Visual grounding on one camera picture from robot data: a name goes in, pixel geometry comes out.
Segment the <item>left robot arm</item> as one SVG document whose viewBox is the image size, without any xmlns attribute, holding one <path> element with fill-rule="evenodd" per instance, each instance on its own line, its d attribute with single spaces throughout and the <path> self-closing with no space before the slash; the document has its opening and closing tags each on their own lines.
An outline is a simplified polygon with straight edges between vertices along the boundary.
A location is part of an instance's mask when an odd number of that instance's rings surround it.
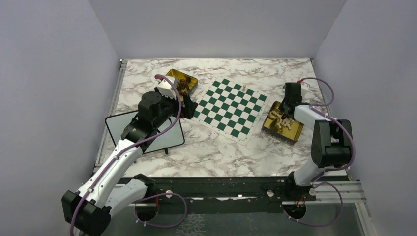
<svg viewBox="0 0 417 236">
<path fill-rule="evenodd" d="M 155 189 L 140 180 L 133 179 L 119 189 L 115 185 L 154 139 L 169 131 L 179 118 L 192 119 L 197 106 L 187 94 L 182 98 L 169 98 L 157 91 L 142 95 L 137 115 L 125 127 L 104 165 L 76 192 L 63 195 L 62 208 L 70 223 L 70 235 L 77 228 L 83 234 L 99 236 L 112 217 L 129 204 L 153 199 Z"/>
</svg>

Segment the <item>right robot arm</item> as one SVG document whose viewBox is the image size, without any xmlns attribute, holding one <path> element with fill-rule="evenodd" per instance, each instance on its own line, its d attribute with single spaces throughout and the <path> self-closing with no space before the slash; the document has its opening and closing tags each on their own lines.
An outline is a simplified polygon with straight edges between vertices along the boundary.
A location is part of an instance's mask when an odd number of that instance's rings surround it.
<svg viewBox="0 0 417 236">
<path fill-rule="evenodd" d="M 335 119 L 302 100 L 300 82 L 285 84 L 279 110 L 284 116 L 302 123 L 313 132 L 311 158 L 285 179 L 284 195 L 290 201 L 299 200 L 313 183 L 326 172 L 339 171 L 351 165 L 355 156 L 351 123 Z"/>
</svg>

